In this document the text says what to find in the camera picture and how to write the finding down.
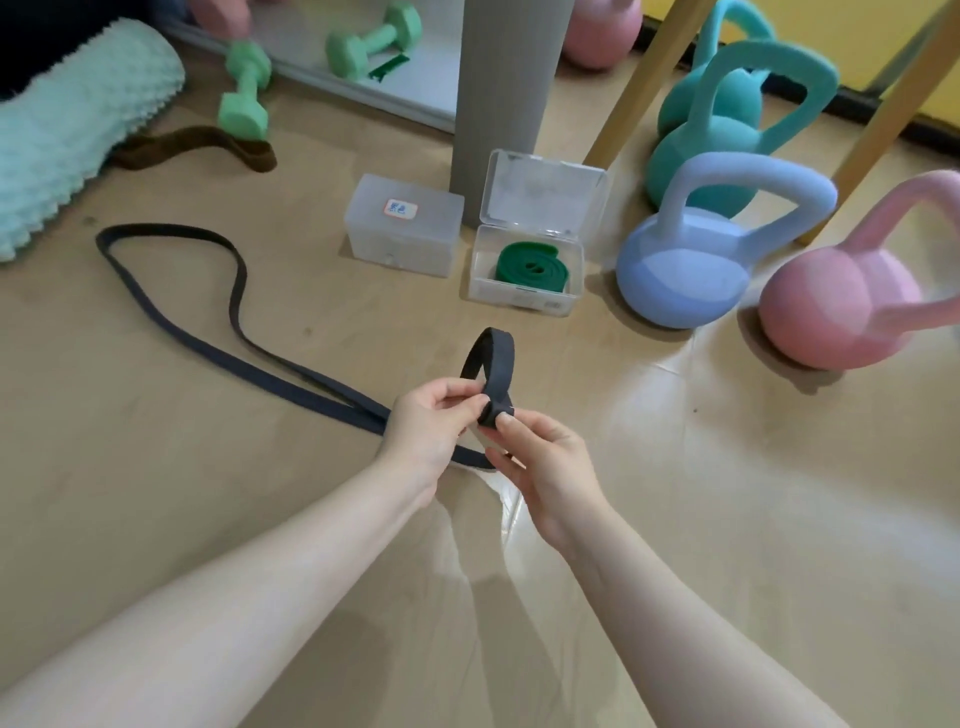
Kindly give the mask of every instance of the yellow wall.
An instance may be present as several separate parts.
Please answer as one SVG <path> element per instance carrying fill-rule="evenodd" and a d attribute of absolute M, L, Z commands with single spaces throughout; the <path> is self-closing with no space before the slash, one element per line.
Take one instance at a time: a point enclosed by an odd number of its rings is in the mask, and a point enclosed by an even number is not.
<path fill-rule="evenodd" d="M 842 83 L 862 89 L 924 25 L 943 0 L 753 0 L 777 35 L 827 56 Z M 672 0 L 643 0 L 643 11 L 663 19 Z M 735 31 L 725 29 L 724 40 Z M 927 101 L 924 113 L 960 127 L 960 67 Z"/>

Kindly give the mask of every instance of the blue kettlebell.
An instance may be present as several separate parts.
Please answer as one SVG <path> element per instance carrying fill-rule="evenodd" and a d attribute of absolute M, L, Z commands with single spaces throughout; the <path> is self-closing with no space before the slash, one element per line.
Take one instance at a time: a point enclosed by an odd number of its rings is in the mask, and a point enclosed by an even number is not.
<path fill-rule="evenodd" d="M 747 0 L 719 0 L 697 36 L 693 67 L 663 99 L 660 114 L 657 116 L 657 133 L 660 137 L 667 136 L 690 115 L 693 94 L 704 75 L 704 69 L 716 55 L 720 26 L 724 20 L 729 20 L 740 28 L 747 37 L 777 37 L 763 13 Z M 748 71 L 746 68 L 737 68 L 728 73 L 717 87 L 713 113 L 717 116 L 729 116 L 756 129 L 760 125 L 760 114 L 763 112 L 763 94 L 760 88 L 769 75 L 770 71 Z"/>
<path fill-rule="evenodd" d="M 717 87 L 737 68 L 765 68 L 806 87 L 804 101 L 769 129 L 759 132 L 741 121 L 712 113 Z M 739 40 L 725 45 L 707 64 L 693 95 L 690 118 L 665 136 L 647 163 L 646 192 L 660 207 L 666 188 L 681 165 L 703 152 L 753 152 L 769 155 L 808 127 L 836 94 L 840 79 L 827 59 L 778 40 Z M 690 196 L 692 207 L 733 217 L 756 195 L 749 187 L 706 186 Z"/>
<path fill-rule="evenodd" d="M 797 207 L 745 231 L 715 212 L 684 206 L 710 184 L 744 184 Z M 616 261 L 616 284 L 627 304 L 666 328 L 696 328 L 733 309 L 765 256 L 826 218 L 836 187 L 808 167 L 745 152 L 707 152 L 680 168 L 660 212 L 627 238 Z"/>

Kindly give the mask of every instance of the dark gray resistance band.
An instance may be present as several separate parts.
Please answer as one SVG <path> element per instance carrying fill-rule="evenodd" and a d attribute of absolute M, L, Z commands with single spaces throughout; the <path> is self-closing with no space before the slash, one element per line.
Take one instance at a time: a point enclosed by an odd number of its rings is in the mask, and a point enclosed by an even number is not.
<path fill-rule="evenodd" d="M 228 305 L 228 316 L 230 327 L 233 332 L 255 352 L 274 361 L 284 369 L 289 370 L 305 379 L 316 387 L 336 395 L 343 401 L 333 400 L 330 397 L 305 389 L 296 384 L 274 376 L 269 372 L 254 367 L 243 359 L 237 358 L 233 354 L 217 349 L 196 336 L 184 331 L 174 324 L 170 319 L 164 316 L 154 305 L 143 288 L 133 277 L 133 274 L 125 268 L 116 257 L 113 256 L 111 247 L 119 240 L 128 237 L 178 237 L 192 240 L 203 240 L 204 242 L 214 243 L 221 248 L 225 248 L 233 255 L 237 265 L 237 275 L 233 281 L 233 289 L 230 291 L 230 300 Z M 243 301 L 244 290 L 247 287 L 247 264 L 244 262 L 240 252 L 234 247 L 233 243 L 227 240 L 223 235 L 216 232 L 205 230 L 203 228 L 191 228 L 185 225 L 169 225 L 165 223 L 137 223 L 133 225 L 115 225 L 106 228 L 97 235 L 97 249 L 107 259 L 107 262 L 113 267 L 120 280 L 127 286 L 127 290 L 133 296 L 143 312 L 150 317 L 150 320 L 157 324 L 164 331 L 173 336 L 177 341 L 183 344 L 211 364 L 220 367 L 234 376 L 249 382 L 255 387 L 270 392 L 277 397 L 296 404 L 305 409 L 309 409 L 325 417 L 331 417 L 347 425 L 353 425 L 368 432 L 382 435 L 387 426 L 387 418 L 390 417 L 390 410 L 377 401 L 371 400 L 361 392 L 357 392 L 329 376 L 314 372 L 296 362 L 284 359 L 273 352 L 268 352 L 263 347 L 255 344 L 244 333 L 240 326 L 240 303 Z M 464 370 L 461 376 L 465 378 L 474 378 L 483 369 L 487 375 L 487 383 L 484 386 L 484 393 L 490 396 L 490 404 L 484 409 L 478 422 L 481 425 L 492 426 L 493 420 L 500 412 L 509 412 L 513 414 L 513 406 L 510 402 L 510 382 L 514 375 L 514 338 L 506 331 L 496 328 L 487 328 L 477 339 L 473 349 L 470 350 L 467 357 L 467 363 L 464 364 Z M 466 465 L 472 468 L 482 470 L 493 470 L 493 466 L 486 456 L 469 448 L 462 448 L 459 445 L 453 451 L 452 461 L 460 465 Z"/>

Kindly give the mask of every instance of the green dumbbell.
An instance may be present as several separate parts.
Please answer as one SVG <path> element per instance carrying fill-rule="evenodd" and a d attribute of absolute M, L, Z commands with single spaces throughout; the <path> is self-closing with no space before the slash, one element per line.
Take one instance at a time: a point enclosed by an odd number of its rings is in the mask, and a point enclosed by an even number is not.
<path fill-rule="evenodd" d="M 387 6 L 383 25 L 365 36 L 331 33 L 326 37 L 326 62 L 335 76 L 358 79 L 370 64 L 370 56 L 394 45 L 401 51 L 417 45 L 423 25 L 417 9 L 410 3 L 394 2 Z"/>
<path fill-rule="evenodd" d="M 252 40 L 237 40 L 227 53 L 227 72 L 236 79 L 236 93 L 220 100 L 217 126 L 238 139 L 267 138 L 267 110 L 256 100 L 258 89 L 267 87 L 273 68 L 263 49 Z"/>

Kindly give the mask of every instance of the clear plastic box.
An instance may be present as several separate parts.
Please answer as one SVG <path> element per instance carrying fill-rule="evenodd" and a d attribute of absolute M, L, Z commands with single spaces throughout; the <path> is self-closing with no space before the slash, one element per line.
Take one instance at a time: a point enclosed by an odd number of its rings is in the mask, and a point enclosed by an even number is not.
<path fill-rule="evenodd" d="M 584 293 L 584 245 L 596 234 L 609 197 L 606 170 L 494 150 L 480 207 L 484 224 L 473 244 L 468 297 L 569 315 Z M 563 293 L 494 279 L 500 253 L 522 240 L 557 249 L 570 274 Z"/>
<path fill-rule="evenodd" d="M 461 195 L 364 175 L 344 222 L 353 257 L 446 278 L 453 270 L 463 216 Z"/>

